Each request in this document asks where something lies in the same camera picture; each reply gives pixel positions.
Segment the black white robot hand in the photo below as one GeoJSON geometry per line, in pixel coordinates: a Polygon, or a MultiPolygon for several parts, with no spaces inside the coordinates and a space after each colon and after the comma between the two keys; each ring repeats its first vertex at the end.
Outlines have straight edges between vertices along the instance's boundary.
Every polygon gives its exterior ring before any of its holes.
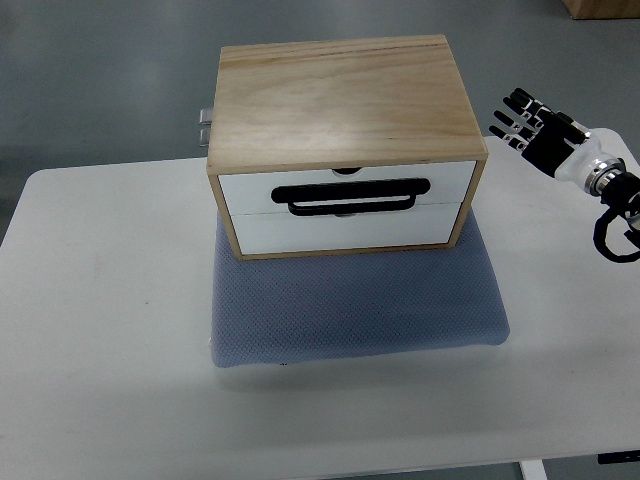
{"type": "Polygon", "coordinates": [[[523,89],[512,91],[503,103],[509,111],[494,112],[498,123],[490,132],[543,174],[593,194],[596,180],[606,171],[625,170],[593,131],[523,89]]]}

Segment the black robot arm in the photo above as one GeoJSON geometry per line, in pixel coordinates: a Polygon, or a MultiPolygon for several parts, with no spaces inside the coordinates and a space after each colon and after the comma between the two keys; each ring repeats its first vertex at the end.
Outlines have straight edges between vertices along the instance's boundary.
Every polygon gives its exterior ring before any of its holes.
{"type": "Polygon", "coordinates": [[[639,195],[639,178],[627,170],[622,158],[601,158],[590,162],[584,188],[618,213],[638,210],[638,207],[633,207],[633,202],[639,195]]]}

